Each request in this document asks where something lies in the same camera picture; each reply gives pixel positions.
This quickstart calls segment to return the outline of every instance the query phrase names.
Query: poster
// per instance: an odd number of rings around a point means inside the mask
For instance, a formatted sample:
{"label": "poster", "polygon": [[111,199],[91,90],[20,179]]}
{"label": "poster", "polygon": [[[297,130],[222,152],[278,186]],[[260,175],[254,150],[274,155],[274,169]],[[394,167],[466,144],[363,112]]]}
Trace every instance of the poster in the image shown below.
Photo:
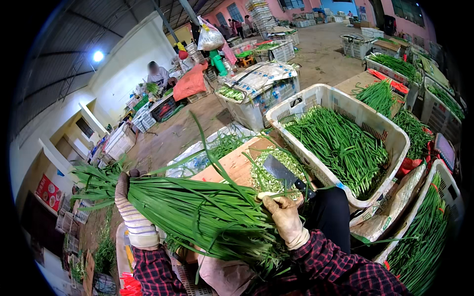
{"label": "poster", "polygon": [[36,195],[55,212],[58,211],[62,192],[43,174],[36,189]]}

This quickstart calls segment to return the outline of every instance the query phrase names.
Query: window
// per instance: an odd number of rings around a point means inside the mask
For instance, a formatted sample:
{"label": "window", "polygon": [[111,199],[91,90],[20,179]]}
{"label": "window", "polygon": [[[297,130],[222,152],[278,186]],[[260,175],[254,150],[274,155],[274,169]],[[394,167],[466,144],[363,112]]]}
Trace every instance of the window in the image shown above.
{"label": "window", "polygon": [[425,27],[421,8],[415,0],[392,0],[395,15]]}
{"label": "window", "polygon": [[235,3],[232,3],[229,6],[227,6],[227,10],[229,11],[231,19],[238,20],[239,22],[244,21],[244,19],[242,18],[242,15],[240,14],[240,11],[238,11],[237,5]]}
{"label": "window", "polygon": [[83,133],[86,134],[86,137],[90,138],[94,131],[91,129],[90,126],[87,125],[86,121],[84,118],[79,118],[78,121],[76,121],[76,125],[82,130]]}
{"label": "window", "polygon": [[303,0],[280,0],[280,3],[286,9],[304,8]]}
{"label": "window", "polygon": [[222,14],[222,12],[216,14],[216,17],[217,17],[217,21],[219,21],[219,24],[227,25],[226,19],[224,18],[224,15]]}

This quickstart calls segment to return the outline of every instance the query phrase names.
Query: gloved hand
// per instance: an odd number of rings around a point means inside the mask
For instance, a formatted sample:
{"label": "gloved hand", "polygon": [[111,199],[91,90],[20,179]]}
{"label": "gloved hand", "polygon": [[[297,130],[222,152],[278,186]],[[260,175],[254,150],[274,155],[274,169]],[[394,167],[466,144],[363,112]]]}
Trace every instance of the gloved hand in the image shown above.
{"label": "gloved hand", "polygon": [[[137,169],[130,171],[131,177],[138,177],[139,174]],[[155,225],[140,214],[127,199],[129,179],[129,176],[122,172],[115,187],[115,205],[128,228],[128,238],[134,247],[149,251],[157,250],[160,236]]]}
{"label": "gloved hand", "polygon": [[303,227],[303,223],[298,216],[298,208],[295,202],[287,197],[274,197],[273,192],[260,192],[257,196],[263,200],[266,209],[272,213],[276,229],[285,240],[289,250],[296,250],[306,244],[310,239],[310,233]]}

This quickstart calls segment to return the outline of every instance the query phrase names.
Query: plaid sleeve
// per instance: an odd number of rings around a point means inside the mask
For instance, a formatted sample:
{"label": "plaid sleeve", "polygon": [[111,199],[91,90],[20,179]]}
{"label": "plaid sleeve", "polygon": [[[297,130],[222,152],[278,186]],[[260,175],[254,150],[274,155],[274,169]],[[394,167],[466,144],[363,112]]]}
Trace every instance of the plaid sleeve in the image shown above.
{"label": "plaid sleeve", "polygon": [[186,296],[186,289],[171,269],[171,260],[163,248],[155,251],[132,247],[137,264],[133,277],[141,283],[143,296]]}
{"label": "plaid sleeve", "polygon": [[406,287],[382,265],[359,255],[347,255],[321,230],[311,230],[310,240],[292,251],[301,273],[314,281],[314,290],[325,294],[410,295]]}

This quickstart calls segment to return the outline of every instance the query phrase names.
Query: concrete floor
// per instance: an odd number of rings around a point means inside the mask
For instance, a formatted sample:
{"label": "concrete floor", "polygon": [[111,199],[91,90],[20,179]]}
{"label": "concrete floor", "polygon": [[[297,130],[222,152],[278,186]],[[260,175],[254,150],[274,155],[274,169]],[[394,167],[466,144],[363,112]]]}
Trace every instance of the concrete floor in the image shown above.
{"label": "concrete floor", "polygon": [[[361,60],[342,54],[339,38],[344,33],[360,34],[360,29],[349,28],[341,23],[328,23],[299,28],[298,32],[300,44],[297,47],[301,50],[290,62],[302,65],[301,90],[315,83],[334,86],[364,71]],[[215,87],[216,84],[217,81],[214,81],[212,86]],[[168,121],[153,126],[145,134],[138,134],[135,146],[127,154],[128,159],[134,162],[134,166],[140,171],[159,169],[200,140],[198,127],[189,111],[197,116],[206,136],[231,121],[229,112],[222,107],[214,94],[188,104]],[[101,221],[104,215],[105,209],[90,214],[87,224],[81,228],[81,249],[94,251],[97,248],[97,238],[100,228],[103,227]],[[110,234],[114,240],[121,222],[122,218],[114,207],[110,224]],[[117,269],[116,267],[114,269],[112,276],[119,284]]]}

